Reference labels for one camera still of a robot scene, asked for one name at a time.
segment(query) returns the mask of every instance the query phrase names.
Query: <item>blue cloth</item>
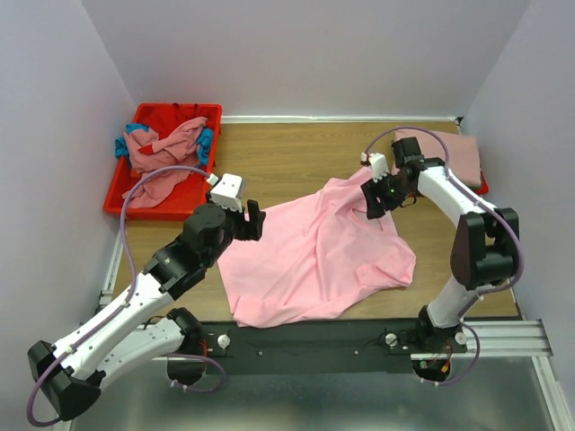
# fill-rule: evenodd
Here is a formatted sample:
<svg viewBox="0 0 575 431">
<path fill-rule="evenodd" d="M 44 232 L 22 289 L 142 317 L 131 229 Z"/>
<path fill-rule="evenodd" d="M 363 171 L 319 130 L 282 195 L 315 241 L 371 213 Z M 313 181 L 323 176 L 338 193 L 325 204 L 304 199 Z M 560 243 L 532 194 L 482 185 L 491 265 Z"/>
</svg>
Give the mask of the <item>blue cloth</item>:
<svg viewBox="0 0 575 431">
<path fill-rule="evenodd" d="M 198 158 L 199 166 L 208 166 L 209 151 L 212 149 L 212 141 L 214 140 L 214 132 L 209 128 L 204 128 L 196 139 L 198 144 Z"/>
<path fill-rule="evenodd" d="M 126 125 L 126 133 L 130 134 L 139 128 L 143 128 L 146 132 L 150 129 L 145 124 L 129 123 Z M 122 155 L 125 155 L 129 160 L 128 146 L 126 145 L 126 139 L 124 139 L 124 136 L 120 136 L 118 139 L 116 139 L 114 141 L 114 146 L 116 147 L 115 154 L 117 159 L 119 159 Z"/>
</svg>

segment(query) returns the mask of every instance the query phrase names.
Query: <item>wooden tabletop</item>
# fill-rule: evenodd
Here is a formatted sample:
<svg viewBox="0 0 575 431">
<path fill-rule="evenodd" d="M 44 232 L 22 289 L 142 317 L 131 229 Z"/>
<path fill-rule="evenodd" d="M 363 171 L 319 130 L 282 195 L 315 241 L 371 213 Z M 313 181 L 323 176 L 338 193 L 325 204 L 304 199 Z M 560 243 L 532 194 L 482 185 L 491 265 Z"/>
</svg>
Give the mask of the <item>wooden tabletop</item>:
<svg viewBox="0 0 575 431">
<path fill-rule="evenodd" d="M 229 124 L 223 126 L 217 149 L 216 173 L 234 173 L 247 180 L 243 197 L 261 208 L 301 198 L 321 189 L 331 177 L 348 178 L 359 168 L 359 155 L 382 131 L 395 126 L 420 126 L 456 133 L 452 122 L 427 123 L 305 123 Z M 373 151 L 393 160 L 391 138 Z M 379 292 L 353 305 L 347 319 L 408 318 L 417 316 L 449 279 L 449 256 L 455 227 L 427 198 L 393 212 L 397 231 L 417 256 L 413 283 L 407 288 Z M 128 242 L 137 268 L 181 232 L 181 222 L 128 223 Z M 129 284 L 125 256 L 119 266 L 115 295 Z M 226 291 L 217 268 L 164 312 L 188 308 L 201 321 L 232 319 Z M 516 316 L 511 292 L 488 295 L 469 312 L 474 317 Z"/>
</svg>

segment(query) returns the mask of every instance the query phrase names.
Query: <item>white wall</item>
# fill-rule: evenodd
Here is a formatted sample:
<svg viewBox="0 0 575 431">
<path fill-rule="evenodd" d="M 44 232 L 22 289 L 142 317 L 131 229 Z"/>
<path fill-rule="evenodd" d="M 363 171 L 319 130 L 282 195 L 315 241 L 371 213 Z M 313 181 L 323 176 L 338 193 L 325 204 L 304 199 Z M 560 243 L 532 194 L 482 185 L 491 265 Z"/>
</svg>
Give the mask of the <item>white wall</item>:
<svg viewBox="0 0 575 431">
<path fill-rule="evenodd" d="M 575 411 L 575 3 L 534 0 L 464 121 L 490 198 L 519 212 L 526 273 L 515 289 L 543 318 Z"/>
<path fill-rule="evenodd" d="M 83 0 L 136 102 L 464 115 L 529 0 Z"/>
<path fill-rule="evenodd" d="M 96 305 L 117 232 L 101 210 L 113 139 L 134 104 L 77 0 L 4 2 L 0 58 L 0 429 L 20 431 L 26 351 Z"/>
</svg>

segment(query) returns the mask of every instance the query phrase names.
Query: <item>folded pink cloth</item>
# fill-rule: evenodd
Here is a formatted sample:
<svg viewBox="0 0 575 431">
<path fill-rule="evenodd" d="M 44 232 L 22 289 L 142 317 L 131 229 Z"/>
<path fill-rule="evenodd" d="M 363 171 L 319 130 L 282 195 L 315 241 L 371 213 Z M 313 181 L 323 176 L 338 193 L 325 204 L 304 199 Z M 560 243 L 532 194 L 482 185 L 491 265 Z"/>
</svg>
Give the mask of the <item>folded pink cloth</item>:
<svg viewBox="0 0 575 431">
<path fill-rule="evenodd" d="M 333 319 L 389 287 L 408 286 L 415 255 L 391 215 L 366 219 L 362 168 L 317 193 L 271 207 L 258 242 L 232 242 L 218 265 L 240 326 Z"/>
<path fill-rule="evenodd" d="M 207 119 L 198 117 L 179 125 L 166 139 L 158 139 L 158 134 L 151 128 L 134 130 L 129 135 L 124 133 L 129 160 L 132 167 L 145 177 L 149 172 L 164 166 L 180 164 L 196 166 L 199 163 L 196 139 L 206 126 Z M 151 154 L 144 154 L 138 149 L 151 145 Z M 186 180 L 190 175 L 186 171 L 173 171 L 160 174 L 145 183 L 134 193 L 130 208 L 150 208 L 166 199 L 176 184 Z"/>
<path fill-rule="evenodd" d="M 443 139 L 449 149 L 450 168 L 456 177 L 470 187 L 481 187 L 482 175 L 479 164 L 479 150 L 475 136 L 457 135 L 454 133 L 435 132 Z M 397 130 L 395 140 L 404 137 L 417 137 L 420 149 L 426 158 L 439 157 L 445 160 L 445 152 L 441 144 L 431 135 L 419 130 Z"/>
</svg>

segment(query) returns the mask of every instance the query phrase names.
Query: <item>gray floor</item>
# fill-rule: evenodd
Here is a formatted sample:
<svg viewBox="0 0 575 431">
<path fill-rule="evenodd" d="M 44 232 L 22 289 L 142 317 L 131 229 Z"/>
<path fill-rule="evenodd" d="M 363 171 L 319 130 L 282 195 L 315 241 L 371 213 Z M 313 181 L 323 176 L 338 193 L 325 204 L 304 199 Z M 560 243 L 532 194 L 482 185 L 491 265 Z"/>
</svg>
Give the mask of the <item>gray floor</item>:
<svg viewBox="0 0 575 431">
<path fill-rule="evenodd" d="M 456 369 L 466 366 L 458 361 Z M 171 389 L 165 362 L 121 378 L 74 431 L 552 430 L 531 359 L 481 359 L 445 388 L 412 375 L 236 376 L 212 394 Z"/>
</svg>

